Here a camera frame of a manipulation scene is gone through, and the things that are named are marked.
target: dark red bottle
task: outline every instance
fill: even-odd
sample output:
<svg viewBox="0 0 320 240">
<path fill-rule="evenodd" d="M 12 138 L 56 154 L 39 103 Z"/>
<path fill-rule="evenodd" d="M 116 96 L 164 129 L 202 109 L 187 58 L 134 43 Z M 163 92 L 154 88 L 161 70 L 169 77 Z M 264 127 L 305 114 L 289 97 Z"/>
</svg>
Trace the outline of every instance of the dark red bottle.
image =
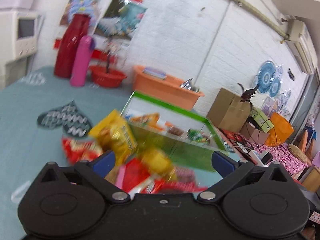
<svg viewBox="0 0 320 240">
<path fill-rule="evenodd" d="M 75 14 L 72 22 L 61 40 L 57 55 L 54 75 L 61 78 L 70 78 L 76 52 L 81 38 L 87 35 L 90 17 L 87 14 Z"/>
</svg>

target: ceiling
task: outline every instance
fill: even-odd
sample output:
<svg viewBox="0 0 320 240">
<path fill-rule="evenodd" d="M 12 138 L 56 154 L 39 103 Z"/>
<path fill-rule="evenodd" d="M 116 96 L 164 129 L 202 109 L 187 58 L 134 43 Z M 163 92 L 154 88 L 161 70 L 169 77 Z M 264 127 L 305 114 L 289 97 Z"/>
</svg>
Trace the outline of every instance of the ceiling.
<svg viewBox="0 0 320 240">
<path fill-rule="evenodd" d="M 320 0 L 272 0 L 285 15 L 304 21 L 320 58 Z"/>
</svg>

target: white brick wall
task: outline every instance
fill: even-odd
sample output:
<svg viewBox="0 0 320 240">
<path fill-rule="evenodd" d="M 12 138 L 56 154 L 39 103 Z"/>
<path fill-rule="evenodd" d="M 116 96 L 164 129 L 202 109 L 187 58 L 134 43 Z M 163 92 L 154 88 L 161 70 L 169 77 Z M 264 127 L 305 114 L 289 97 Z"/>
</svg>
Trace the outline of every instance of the white brick wall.
<svg viewBox="0 0 320 240">
<path fill-rule="evenodd" d="M 247 1 L 276 22 L 274 8 L 266 7 L 270 0 Z M 67 2 L 35 1 L 33 9 L 45 11 L 46 20 L 33 69 L 54 65 L 53 40 Z M 281 37 L 277 33 L 238 6 L 228 10 L 229 3 L 227 0 L 144 0 L 148 10 L 131 41 L 123 66 L 130 77 L 127 82 L 132 81 L 131 67 L 136 64 L 153 66 L 185 80 L 195 80 L 200 74 L 197 84 L 206 96 L 197 102 L 196 110 L 206 115 L 220 87 L 239 93 L 237 83 L 248 88 L 259 66 L 272 59 L 284 67 L 282 90 L 293 89 L 288 105 L 292 110 L 306 75 L 300 71 L 287 46 L 279 43 Z M 296 76 L 295 82 L 286 74 L 289 67 Z M 258 95 L 253 102 L 261 106 L 265 97 L 266 94 Z"/>
</svg>

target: pink thermos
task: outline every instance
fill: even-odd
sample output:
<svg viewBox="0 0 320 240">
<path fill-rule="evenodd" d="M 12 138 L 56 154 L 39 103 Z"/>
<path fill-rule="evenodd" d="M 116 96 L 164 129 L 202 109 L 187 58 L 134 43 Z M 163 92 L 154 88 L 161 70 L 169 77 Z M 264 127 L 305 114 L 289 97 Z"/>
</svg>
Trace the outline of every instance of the pink thermos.
<svg viewBox="0 0 320 240">
<path fill-rule="evenodd" d="M 95 48 L 94 39 L 88 35 L 81 38 L 73 64 L 70 85 L 73 87 L 83 87 L 87 77 L 87 71 Z"/>
</svg>

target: green small box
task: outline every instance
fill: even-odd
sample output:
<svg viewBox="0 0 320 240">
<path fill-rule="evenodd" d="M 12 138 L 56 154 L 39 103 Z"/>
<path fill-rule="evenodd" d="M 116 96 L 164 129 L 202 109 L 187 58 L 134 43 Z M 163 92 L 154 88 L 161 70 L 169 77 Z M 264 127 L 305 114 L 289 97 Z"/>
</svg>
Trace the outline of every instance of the green small box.
<svg viewBox="0 0 320 240">
<path fill-rule="evenodd" d="M 212 134 L 211 143 L 210 145 L 196 143 L 166 132 L 157 132 L 147 126 L 138 126 L 129 122 L 138 144 L 145 143 L 162 149 L 176 164 L 207 171 L 214 171 L 211 163 L 211 156 L 214 151 L 219 150 L 228 155 L 222 139 L 207 118 L 159 99 L 135 91 L 122 110 L 121 115 L 126 117 L 152 113 L 160 114 L 160 120 L 158 121 L 160 125 L 164 125 L 164 122 L 168 121 L 184 131 L 196 129 L 205 134 Z"/>
<path fill-rule="evenodd" d="M 272 128 L 274 128 L 273 123 L 270 121 L 270 118 L 266 116 L 264 112 L 260 109 L 256 109 L 255 107 L 251 111 L 251 117 L 257 122 L 257 124 L 261 127 L 262 131 L 265 133 L 269 132 Z"/>
</svg>

